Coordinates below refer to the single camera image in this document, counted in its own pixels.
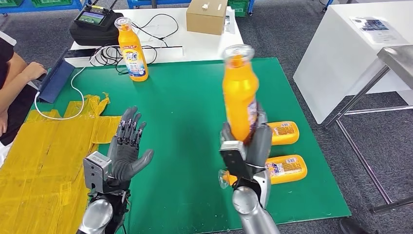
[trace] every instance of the floor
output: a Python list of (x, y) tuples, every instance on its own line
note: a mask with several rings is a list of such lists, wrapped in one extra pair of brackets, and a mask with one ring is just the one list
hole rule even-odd
[[(116, 8), (128, 8), (126, 1), (119, 1)], [(384, 204), (384, 200), (339, 128), (334, 126), (326, 130), (316, 124), (292, 80), (301, 57), (323, 17), (321, 9), (322, 5), (318, 0), (256, 0), (254, 15), (237, 18), (237, 23), (244, 42), (255, 48), (257, 57), (277, 57), (280, 60), (353, 218), (370, 233), (378, 231), (381, 234), (413, 234), (413, 206), (378, 215), (368, 211), (375, 205)], [(0, 16), (0, 30), (18, 41), (16, 51), (27, 61), (36, 60), (50, 67), (63, 47), (72, 44), (68, 28), (77, 13), (78, 11), (74, 10)], [(368, 95), (355, 108), (404, 104), (397, 93), (384, 93)], [(413, 152), (412, 113), (411, 110), (407, 110), (342, 119), (393, 200), (413, 195), (413, 160), (410, 160)], [(281, 225), (280, 231), (285, 234), (341, 233), (337, 219)], [(243, 231), (225, 232), (241, 233)]]

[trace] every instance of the plastic bottle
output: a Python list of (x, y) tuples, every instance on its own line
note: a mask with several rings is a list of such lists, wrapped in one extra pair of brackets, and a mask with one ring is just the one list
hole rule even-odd
[(254, 49), (233, 45), (224, 50), (225, 74), (222, 83), (226, 119), (236, 140), (247, 141), (257, 120), (258, 79), (252, 71)]
[(128, 68), (129, 77), (133, 81), (145, 81), (148, 78), (148, 66), (141, 42), (133, 32), (131, 23), (132, 20), (127, 17), (116, 19), (115, 26), (119, 29), (119, 45)]
[(297, 142), (300, 132), (292, 121), (267, 123), (272, 130), (272, 145), (289, 145)]
[[(297, 181), (307, 175), (307, 166), (300, 155), (271, 157), (265, 162), (265, 167), (270, 172), (271, 184)], [(223, 189), (237, 181), (236, 176), (224, 170), (218, 172), (218, 179)]]

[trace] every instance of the green mat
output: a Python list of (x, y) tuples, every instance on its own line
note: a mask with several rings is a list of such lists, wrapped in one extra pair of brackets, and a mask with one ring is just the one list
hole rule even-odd
[[(252, 62), (260, 80), (257, 100), (268, 120), (297, 123), (293, 145), (273, 146), (271, 156), (298, 154), (308, 167), (306, 178), (273, 185), (267, 206), (280, 223), (348, 216), (350, 211), (276, 58)], [(105, 116), (121, 115), (137, 105), (148, 122), (141, 149), (153, 148), (150, 165), (131, 183), (132, 208), (126, 220), (131, 234), (192, 234), (241, 228), (232, 190), (221, 189), (218, 170), (219, 131), (225, 121), (221, 61), (158, 63), (150, 78), (133, 82), (113, 67), (87, 68), (74, 81), (83, 94), (106, 92)], [(80, 100), (67, 84), (54, 105), (62, 114), (70, 100)], [(108, 145), (99, 149), (106, 153)]]

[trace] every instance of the cardboard box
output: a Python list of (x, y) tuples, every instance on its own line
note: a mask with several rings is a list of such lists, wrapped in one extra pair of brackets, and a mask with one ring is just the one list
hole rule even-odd
[(187, 9), (187, 30), (221, 35), (228, 0), (192, 0)]

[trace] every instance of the robotic hand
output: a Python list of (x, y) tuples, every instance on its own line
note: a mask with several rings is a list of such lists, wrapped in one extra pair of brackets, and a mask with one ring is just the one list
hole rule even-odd
[(232, 203), (246, 234), (279, 234), (274, 220), (265, 210), (271, 181), (265, 161), (271, 149), (272, 131), (265, 111), (258, 104), (258, 118), (251, 141), (244, 145), (234, 140), (229, 124), (221, 130), (220, 153), (229, 173), (237, 177)]
[(131, 196), (131, 179), (145, 168), (153, 157), (153, 150), (139, 155), (139, 142), (146, 122), (139, 127), (141, 114), (136, 107), (128, 108), (113, 136), (108, 156), (93, 152), (83, 159), (86, 187), (91, 189), (88, 208), (76, 234), (114, 234), (125, 220)]

